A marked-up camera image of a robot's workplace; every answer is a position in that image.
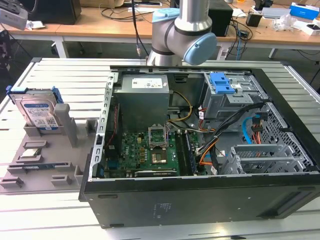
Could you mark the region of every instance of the blue box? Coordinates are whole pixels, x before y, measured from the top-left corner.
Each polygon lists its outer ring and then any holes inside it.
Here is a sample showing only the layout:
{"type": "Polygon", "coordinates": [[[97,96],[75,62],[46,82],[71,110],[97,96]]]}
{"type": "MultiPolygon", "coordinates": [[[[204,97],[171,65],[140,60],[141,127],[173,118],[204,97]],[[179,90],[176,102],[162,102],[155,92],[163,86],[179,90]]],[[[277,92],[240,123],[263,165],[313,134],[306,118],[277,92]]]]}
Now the blue box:
{"type": "Polygon", "coordinates": [[[293,2],[290,6],[290,15],[296,16],[300,18],[315,19],[319,14],[319,7],[316,6],[309,6],[305,4],[295,3],[293,2]]]}

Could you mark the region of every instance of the light blue robot joint cap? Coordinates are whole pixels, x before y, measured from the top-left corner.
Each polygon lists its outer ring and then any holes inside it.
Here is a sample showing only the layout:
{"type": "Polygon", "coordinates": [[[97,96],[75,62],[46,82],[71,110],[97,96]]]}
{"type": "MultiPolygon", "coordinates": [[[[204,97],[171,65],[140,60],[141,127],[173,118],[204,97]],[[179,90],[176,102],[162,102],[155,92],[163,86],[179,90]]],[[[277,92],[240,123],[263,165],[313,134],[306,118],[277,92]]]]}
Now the light blue robot joint cap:
{"type": "Polygon", "coordinates": [[[176,19],[180,14],[179,8],[160,8],[152,15],[152,23],[176,19]]]}
{"type": "Polygon", "coordinates": [[[216,35],[212,32],[207,33],[192,43],[185,52],[183,60],[190,65],[200,65],[214,54],[216,47],[216,35]]]}

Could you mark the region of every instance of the blue cable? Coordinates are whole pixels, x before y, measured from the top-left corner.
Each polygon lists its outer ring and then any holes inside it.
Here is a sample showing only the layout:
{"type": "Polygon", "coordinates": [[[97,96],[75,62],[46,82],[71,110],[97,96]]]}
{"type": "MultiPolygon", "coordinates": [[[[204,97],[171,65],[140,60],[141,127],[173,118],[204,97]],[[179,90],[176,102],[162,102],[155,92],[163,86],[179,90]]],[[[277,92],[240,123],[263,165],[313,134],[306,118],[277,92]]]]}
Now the blue cable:
{"type": "Polygon", "coordinates": [[[247,120],[252,119],[252,117],[247,117],[246,119],[244,119],[243,123],[242,123],[242,132],[244,135],[245,140],[247,141],[248,144],[252,144],[251,139],[247,133],[247,129],[246,129],[246,122],[247,120]]]}
{"type": "Polygon", "coordinates": [[[239,30],[238,30],[238,35],[239,35],[239,43],[238,43],[238,45],[236,46],[236,49],[237,49],[236,58],[235,58],[236,61],[238,60],[238,55],[239,55],[240,45],[241,45],[241,38],[240,38],[240,31],[239,31],[239,30]]]}

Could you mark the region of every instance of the sticker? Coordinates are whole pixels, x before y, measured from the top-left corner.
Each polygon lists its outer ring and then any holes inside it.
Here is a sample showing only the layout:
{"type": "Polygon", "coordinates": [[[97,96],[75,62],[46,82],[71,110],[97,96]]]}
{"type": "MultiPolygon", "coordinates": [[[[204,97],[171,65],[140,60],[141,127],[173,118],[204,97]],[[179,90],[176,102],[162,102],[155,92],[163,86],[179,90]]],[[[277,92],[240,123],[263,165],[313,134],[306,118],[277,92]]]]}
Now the sticker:
{"type": "Polygon", "coordinates": [[[231,87],[234,89],[242,89],[240,84],[231,84],[231,87]]]}
{"type": "Polygon", "coordinates": [[[211,166],[211,172],[212,172],[213,175],[217,175],[218,174],[218,171],[217,171],[217,169],[215,169],[214,166],[211,166]]]}
{"type": "Polygon", "coordinates": [[[205,119],[205,114],[204,114],[203,111],[199,112],[199,118],[202,119],[202,120],[205,119]]]}
{"type": "Polygon", "coordinates": [[[24,169],[39,169],[38,166],[23,166],[24,169]]]}
{"type": "Polygon", "coordinates": [[[172,208],[172,203],[156,203],[153,206],[153,218],[154,219],[161,219],[163,217],[166,217],[168,215],[168,212],[170,212],[172,208]]]}
{"type": "Polygon", "coordinates": [[[162,89],[161,78],[134,78],[132,79],[133,89],[162,89]]]}
{"type": "Polygon", "coordinates": [[[225,157],[225,156],[226,156],[225,150],[219,151],[219,154],[217,155],[217,157],[225,157]]]}
{"type": "Polygon", "coordinates": [[[46,103],[24,104],[28,117],[37,128],[52,130],[57,128],[58,124],[55,117],[50,113],[50,107],[46,103]]]}

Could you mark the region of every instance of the black speaker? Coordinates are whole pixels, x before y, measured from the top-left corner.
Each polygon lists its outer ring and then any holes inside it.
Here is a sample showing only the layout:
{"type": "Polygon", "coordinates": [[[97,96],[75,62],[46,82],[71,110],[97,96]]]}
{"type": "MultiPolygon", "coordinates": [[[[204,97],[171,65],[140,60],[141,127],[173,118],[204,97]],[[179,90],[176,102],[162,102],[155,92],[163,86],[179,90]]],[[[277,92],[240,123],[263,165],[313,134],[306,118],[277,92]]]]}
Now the black speaker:
{"type": "MultiPolygon", "coordinates": [[[[35,0],[19,0],[29,11],[34,8],[35,0]]],[[[36,12],[29,16],[31,21],[45,24],[73,25],[81,14],[80,0],[38,0],[36,12]]]]}
{"type": "Polygon", "coordinates": [[[249,27],[258,27],[261,17],[261,14],[254,14],[249,12],[245,24],[249,27]]]}
{"type": "Polygon", "coordinates": [[[233,9],[224,0],[209,0],[209,17],[212,19],[212,29],[217,37],[227,35],[233,9]]]}

